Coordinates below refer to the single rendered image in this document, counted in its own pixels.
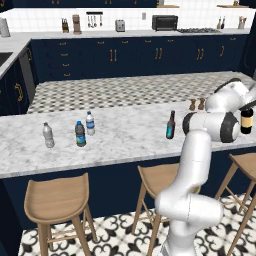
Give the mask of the dark blue wall cupboards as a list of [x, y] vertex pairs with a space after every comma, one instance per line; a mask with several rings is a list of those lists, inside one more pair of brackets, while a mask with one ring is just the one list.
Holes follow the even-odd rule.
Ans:
[[0, 13], [13, 8], [155, 8], [158, 0], [0, 0]]

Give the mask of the dark blue side cupboards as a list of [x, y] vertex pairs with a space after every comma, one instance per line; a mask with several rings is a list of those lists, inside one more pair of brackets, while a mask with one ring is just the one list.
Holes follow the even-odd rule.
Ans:
[[8, 69], [2, 81], [9, 115], [26, 114], [29, 98], [19, 60]]

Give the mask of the brown glass bottle blue label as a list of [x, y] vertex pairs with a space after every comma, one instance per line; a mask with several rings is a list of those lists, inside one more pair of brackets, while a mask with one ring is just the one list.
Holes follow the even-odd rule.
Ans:
[[171, 111], [170, 119], [167, 122], [167, 128], [166, 128], [166, 138], [167, 139], [172, 139], [174, 137], [174, 132], [175, 132], [175, 111]]

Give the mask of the black hob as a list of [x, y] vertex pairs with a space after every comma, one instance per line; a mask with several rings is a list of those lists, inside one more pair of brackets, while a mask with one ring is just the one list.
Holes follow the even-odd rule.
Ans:
[[220, 33], [218, 29], [213, 28], [180, 28], [177, 31], [180, 33]]

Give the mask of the brown coffee machine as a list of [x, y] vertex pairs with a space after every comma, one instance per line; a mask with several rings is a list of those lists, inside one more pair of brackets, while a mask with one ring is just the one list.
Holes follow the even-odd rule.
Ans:
[[75, 35], [82, 34], [79, 15], [78, 14], [72, 15], [72, 20], [73, 20], [73, 29], [74, 29], [73, 34]]

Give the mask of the dark blue island base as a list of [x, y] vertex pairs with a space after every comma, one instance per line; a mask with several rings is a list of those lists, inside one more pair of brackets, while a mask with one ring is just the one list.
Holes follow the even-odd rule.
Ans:
[[[213, 152], [209, 178], [202, 186], [200, 194], [215, 196], [232, 163], [228, 157], [229, 153], [256, 153], [256, 147]], [[17, 256], [21, 231], [36, 227], [24, 212], [24, 197], [29, 180], [45, 181], [79, 176], [88, 172], [89, 206], [92, 216], [110, 216], [135, 210], [141, 186], [138, 165], [150, 167], [178, 163], [179, 160], [180, 157], [172, 157], [0, 179], [0, 203], [3, 203], [3, 206], [0, 206], [0, 224], [4, 225], [3, 228], [0, 227], [0, 256]], [[246, 192], [249, 183], [249, 178], [237, 170], [229, 185], [234, 194], [242, 194]]]

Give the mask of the clear plastic bottle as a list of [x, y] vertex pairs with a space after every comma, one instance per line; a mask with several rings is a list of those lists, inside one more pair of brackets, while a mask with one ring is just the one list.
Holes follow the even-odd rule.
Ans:
[[45, 138], [45, 145], [47, 148], [53, 148], [55, 146], [52, 128], [47, 122], [44, 123], [43, 136]]

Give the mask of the dark blue tall cabinet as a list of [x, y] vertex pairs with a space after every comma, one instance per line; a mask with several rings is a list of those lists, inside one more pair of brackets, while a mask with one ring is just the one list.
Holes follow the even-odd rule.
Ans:
[[239, 70], [256, 79], [256, 30], [251, 30], [246, 39]]

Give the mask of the black sink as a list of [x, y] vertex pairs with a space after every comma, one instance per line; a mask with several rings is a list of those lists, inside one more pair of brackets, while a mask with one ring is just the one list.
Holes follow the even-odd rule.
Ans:
[[0, 52], [0, 67], [7, 66], [11, 56], [12, 52]]

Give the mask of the rail with hanging tools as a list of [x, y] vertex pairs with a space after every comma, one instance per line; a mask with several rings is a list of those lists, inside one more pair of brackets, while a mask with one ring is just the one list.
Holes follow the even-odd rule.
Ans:
[[89, 28], [100, 28], [103, 26], [102, 12], [87, 12], [87, 25]]

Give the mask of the black toaster oven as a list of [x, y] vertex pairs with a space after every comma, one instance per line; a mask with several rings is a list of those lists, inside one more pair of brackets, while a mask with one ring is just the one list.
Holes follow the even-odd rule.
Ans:
[[155, 31], [175, 31], [178, 17], [176, 15], [153, 15], [152, 29]]

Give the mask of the white plastic bottle blue label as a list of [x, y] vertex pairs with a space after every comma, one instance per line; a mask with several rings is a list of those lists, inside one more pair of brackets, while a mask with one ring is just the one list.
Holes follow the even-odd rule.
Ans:
[[88, 135], [93, 136], [95, 134], [94, 117], [90, 111], [87, 112], [86, 128]]

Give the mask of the grey dishwasher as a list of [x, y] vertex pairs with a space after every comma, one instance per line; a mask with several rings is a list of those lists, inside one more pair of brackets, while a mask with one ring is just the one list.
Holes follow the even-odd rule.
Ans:
[[21, 70], [22, 70], [24, 82], [26, 85], [29, 102], [32, 103], [35, 96], [36, 89], [35, 89], [34, 78], [33, 78], [32, 70], [31, 70], [31, 66], [29, 63], [28, 54], [26, 50], [23, 50], [19, 54], [19, 62], [21, 65]]

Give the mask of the dark blue base cupboards run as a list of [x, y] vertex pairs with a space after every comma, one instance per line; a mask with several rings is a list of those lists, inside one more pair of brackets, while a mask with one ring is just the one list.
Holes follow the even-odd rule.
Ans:
[[29, 56], [39, 83], [237, 71], [247, 36], [37, 39]]

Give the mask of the dark plastic bottle green label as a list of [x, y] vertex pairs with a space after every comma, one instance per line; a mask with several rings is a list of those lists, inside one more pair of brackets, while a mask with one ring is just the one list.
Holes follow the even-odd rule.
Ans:
[[75, 126], [76, 143], [79, 147], [86, 145], [85, 128], [83, 124], [78, 121]]

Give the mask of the dark glass bottle yellow label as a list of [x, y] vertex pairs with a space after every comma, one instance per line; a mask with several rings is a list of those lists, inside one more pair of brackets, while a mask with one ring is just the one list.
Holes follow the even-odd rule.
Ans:
[[250, 134], [253, 125], [253, 114], [252, 108], [241, 111], [241, 127], [240, 130], [243, 134]]

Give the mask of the wooden bar stool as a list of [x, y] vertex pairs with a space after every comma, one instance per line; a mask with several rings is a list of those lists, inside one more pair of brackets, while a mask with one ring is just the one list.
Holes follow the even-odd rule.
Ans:
[[[223, 192], [227, 190], [233, 197], [234, 201], [240, 205], [239, 212], [244, 211], [245, 216], [231, 244], [227, 256], [231, 256], [238, 242], [238, 239], [240, 238], [249, 218], [251, 217], [254, 211], [254, 208], [256, 207], [256, 192], [254, 193], [250, 205], [246, 206], [246, 201], [248, 200], [250, 193], [252, 192], [254, 186], [256, 185], [256, 153], [246, 153], [242, 155], [230, 154], [229, 158], [232, 160], [231, 167], [228, 170], [224, 180], [222, 181], [215, 195], [215, 199], [219, 199]], [[228, 188], [230, 180], [232, 179], [232, 177], [234, 176], [238, 169], [240, 169], [250, 179], [250, 184], [248, 186], [247, 192], [243, 200], [239, 200], [238, 197], [235, 196], [234, 193]]]
[[[97, 241], [95, 228], [89, 205], [89, 176], [59, 178], [50, 181], [28, 182], [24, 211], [27, 217], [38, 226], [41, 256], [48, 256], [48, 249], [53, 243], [78, 238], [85, 256], [91, 256], [85, 230], [90, 229], [93, 240]], [[71, 220], [75, 235], [56, 239], [52, 234], [51, 225]]]
[[159, 225], [168, 222], [169, 219], [163, 219], [162, 215], [151, 215], [144, 201], [145, 195], [149, 194], [153, 199], [157, 197], [161, 190], [169, 186], [177, 175], [179, 164], [162, 164], [153, 167], [138, 167], [141, 177], [140, 193], [137, 201], [137, 207], [132, 225], [132, 233], [135, 232], [137, 222], [141, 219], [148, 219], [152, 225], [152, 235], [147, 256], [152, 256], [155, 246]]

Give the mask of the white paper towel roll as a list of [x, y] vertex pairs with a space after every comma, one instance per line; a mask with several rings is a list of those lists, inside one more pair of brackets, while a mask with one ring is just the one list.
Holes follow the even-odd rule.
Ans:
[[10, 37], [10, 31], [6, 18], [0, 18], [0, 36], [3, 38]]

